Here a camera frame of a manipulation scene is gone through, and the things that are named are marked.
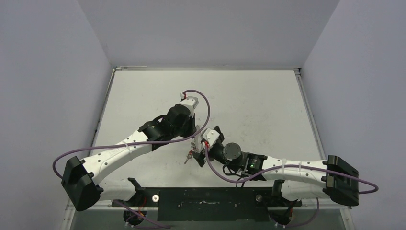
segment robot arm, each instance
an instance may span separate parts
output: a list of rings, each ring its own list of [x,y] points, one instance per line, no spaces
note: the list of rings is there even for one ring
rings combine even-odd
[[[206,129],[201,142],[208,144],[209,161],[217,160],[235,172],[241,172],[241,176],[252,176],[263,169],[272,167],[281,168],[264,172],[252,180],[274,181],[275,188],[279,188],[281,196],[294,201],[302,198],[330,198],[334,202],[346,206],[358,205],[358,182],[328,174],[317,170],[305,169],[302,166],[310,166],[322,170],[330,170],[344,173],[358,178],[358,171],[337,156],[328,156],[327,161],[290,161],[277,159],[265,155],[257,155],[242,152],[236,143],[223,145],[224,135],[220,128]],[[202,167],[205,164],[204,149],[199,146],[193,157]]]
[[[105,177],[132,159],[169,144],[176,137],[189,137],[196,132],[194,110],[199,101],[185,97],[161,115],[146,122],[121,142],[124,147],[109,149],[79,160],[66,163],[62,186],[77,211],[86,210],[99,200],[128,200],[135,194],[134,182],[128,179],[113,181]]]

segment metal frame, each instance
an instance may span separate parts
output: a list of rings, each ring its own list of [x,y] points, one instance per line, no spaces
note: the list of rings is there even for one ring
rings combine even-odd
[[[323,150],[323,145],[321,143],[321,139],[320,139],[320,135],[319,132],[317,130],[317,126],[314,120],[314,116],[313,113],[310,109],[309,106],[309,102],[307,100],[307,96],[305,94],[305,89],[303,86],[303,82],[302,82],[302,77],[300,74],[300,69],[299,68],[267,68],[267,67],[241,67],[241,66],[229,66],[229,65],[216,65],[216,66],[210,66],[210,67],[148,67],[148,66],[119,66],[119,67],[115,67],[113,68],[111,77],[110,77],[110,81],[109,81],[109,85],[106,91],[106,96],[104,99],[104,103],[103,103],[103,108],[101,110],[100,116],[99,116],[99,120],[96,126],[96,130],[98,131],[101,125],[101,121],[104,115],[104,111],[105,111],[105,107],[109,98],[109,94],[110,94],[110,90],[111,87],[113,85],[113,80],[114,80],[114,76],[116,71],[148,71],[148,70],[292,70],[295,72],[296,75],[296,80],[299,86],[299,90],[300,93],[302,95],[302,99],[304,102],[304,106],[306,108],[306,112],[307,112],[307,116],[309,117],[309,122],[311,124],[312,130],[313,130],[313,135],[315,137],[316,140],[316,144],[319,150],[319,154],[321,159],[326,159],[326,155],[325,152]],[[98,132],[95,132],[94,136],[93,136],[93,140],[92,140],[92,146],[95,143],[95,140],[97,138]],[[300,209],[315,209],[316,207],[316,202],[315,200],[304,200],[303,202],[303,206],[302,207],[298,207]],[[108,201],[101,201],[101,202],[97,202],[95,205],[93,205],[91,208],[89,208],[89,210],[106,210],[106,209],[110,209],[110,208],[114,208],[114,209],[123,209],[123,208],[116,208],[116,207],[112,207],[111,206],[111,202]],[[141,210],[157,210],[157,207],[145,207],[142,208]],[[273,207],[273,208],[269,208],[270,210],[277,210],[277,209],[283,209],[282,207]],[[352,221],[352,217],[351,217],[351,213],[350,213],[350,207],[346,207],[346,206],[342,206],[342,205],[338,205],[336,203],[334,203],[331,200],[320,200],[320,209],[340,209],[341,212],[341,216],[343,218],[343,222],[344,222],[344,226],[347,230],[355,230],[355,226],[354,223]],[[73,206],[73,204],[71,203],[71,201],[68,201],[67,204],[67,208],[65,211],[65,215],[64,215],[64,220],[62,221],[61,224],[61,230],[69,230],[71,228],[71,224],[72,224],[72,220],[75,214],[75,208]]]

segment metal bolt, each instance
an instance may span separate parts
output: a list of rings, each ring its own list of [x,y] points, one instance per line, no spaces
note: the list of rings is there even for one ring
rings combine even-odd
[[[261,201],[262,201],[262,195],[261,195],[261,194],[256,195],[256,196],[255,196],[255,200],[256,200],[257,202],[261,202]]]

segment gray wall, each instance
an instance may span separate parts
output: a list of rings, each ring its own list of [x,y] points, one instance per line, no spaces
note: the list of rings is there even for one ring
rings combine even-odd
[[[1,1],[1,229],[59,229],[68,197],[51,164],[90,145],[110,74],[76,1]]]
[[[406,229],[404,9],[404,0],[341,0],[302,69],[326,154],[380,186],[352,212],[362,230]]]
[[[301,67],[338,0],[78,0],[115,66]]]

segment cable tie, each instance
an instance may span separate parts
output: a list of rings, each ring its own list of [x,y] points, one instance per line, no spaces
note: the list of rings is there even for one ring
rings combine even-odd
[[[299,162],[299,177],[302,179],[303,182],[305,182],[302,177],[302,162]]]
[[[125,146],[127,147],[128,151],[131,152],[131,149],[130,149],[130,147],[128,146],[128,144],[125,142],[125,140],[123,140],[123,142],[124,142]]]
[[[286,158],[282,158],[282,167],[281,167],[281,174],[283,176],[283,178],[285,179],[285,165],[286,165],[287,159]]]

